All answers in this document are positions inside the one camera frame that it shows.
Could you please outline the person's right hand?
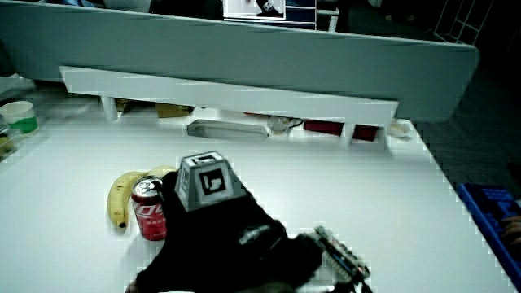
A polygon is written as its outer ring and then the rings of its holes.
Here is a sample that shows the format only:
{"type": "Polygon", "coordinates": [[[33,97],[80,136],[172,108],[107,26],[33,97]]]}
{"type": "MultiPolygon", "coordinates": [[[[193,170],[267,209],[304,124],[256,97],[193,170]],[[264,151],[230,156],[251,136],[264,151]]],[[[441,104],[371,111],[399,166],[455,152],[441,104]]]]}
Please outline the person's right hand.
{"type": "Polygon", "coordinates": [[[164,245],[128,292],[295,292],[324,265],[333,292],[368,292],[362,259],[325,228],[288,236],[215,151],[138,178],[131,196],[164,245]]]}

